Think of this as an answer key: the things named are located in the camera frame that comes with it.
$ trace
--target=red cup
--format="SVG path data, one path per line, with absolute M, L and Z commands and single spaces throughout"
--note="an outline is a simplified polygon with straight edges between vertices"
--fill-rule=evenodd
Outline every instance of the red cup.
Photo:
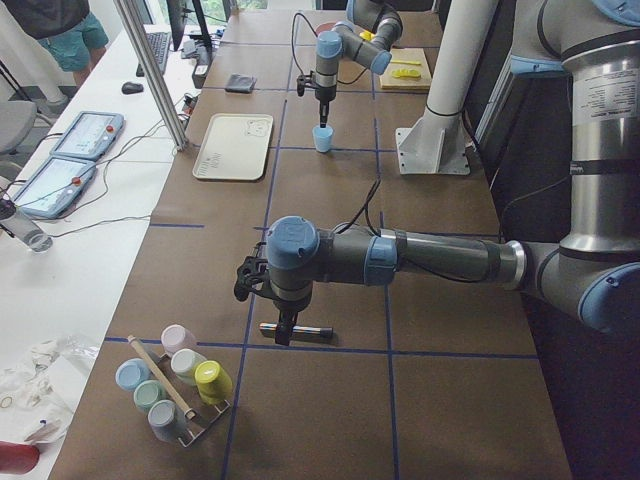
M 0 442 L 0 473 L 20 475 L 30 472 L 39 458 L 40 450 L 33 445 Z

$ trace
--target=black mouse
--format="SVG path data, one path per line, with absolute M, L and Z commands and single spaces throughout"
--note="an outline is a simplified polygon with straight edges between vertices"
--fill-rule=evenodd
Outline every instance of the black mouse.
M 122 84 L 122 93 L 131 95 L 132 93 L 140 93 L 144 90 L 141 83 L 125 82 Z

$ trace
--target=shorts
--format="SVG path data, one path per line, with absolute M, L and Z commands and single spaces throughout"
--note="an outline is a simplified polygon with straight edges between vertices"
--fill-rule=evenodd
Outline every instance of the shorts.
M 104 28 L 93 13 L 64 33 L 38 40 L 65 72 L 84 70 L 91 59 L 89 50 L 102 48 L 108 42 Z

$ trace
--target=white table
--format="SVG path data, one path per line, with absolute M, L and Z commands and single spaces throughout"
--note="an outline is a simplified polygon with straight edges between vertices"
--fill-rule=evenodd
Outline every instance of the white table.
M 137 58 L 123 31 L 109 48 L 50 133 L 63 132 L 84 110 L 122 113 L 125 128 L 106 159 L 116 155 L 132 138 L 144 135 L 160 120 L 145 78 L 137 78 Z M 171 53 L 164 75 L 176 110 L 185 93 L 197 95 L 191 73 L 194 60 Z M 125 81 L 145 86 L 143 93 L 123 95 Z M 20 175 L 27 179 L 48 157 L 56 138 L 45 140 Z M 154 209 L 175 154 L 166 128 L 142 139 L 124 155 L 110 162 L 106 181 L 109 191 L 96 203 L 80 208 L 65 220 L 41 222 L 47 233 L 61 234 L 104 220 L 144 217 Z M 88 186 L 80 204 L 105 191 L 104 165 Z M 21 242 L 0 235 L 0 293 L 2 305 L 0 368 L 11 368 L 27 348 L 44 341 L 79 335 L 100 345 L 109 326 L 127 277 L 142 243 L 149 220 L 129 220 L 101 225 L 54 239 L 45 253 L 34 253 Z M 84 383 L 67 395 L 78 396 Z M 66 388 L 65 385 L 54 385 Z M 57 458 L 62 441 L 42 452 L 38 465 L 21 479 L 45 479 Z

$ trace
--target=yellow cup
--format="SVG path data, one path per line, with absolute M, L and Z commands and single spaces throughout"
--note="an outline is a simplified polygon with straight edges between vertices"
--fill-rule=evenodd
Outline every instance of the yellow cup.
M 217 405 L 231 397 L 233 392 L 231 377 L 215 360 L 207 360 L 199 364 L 194 377 L 200 398 L 207 405 Z

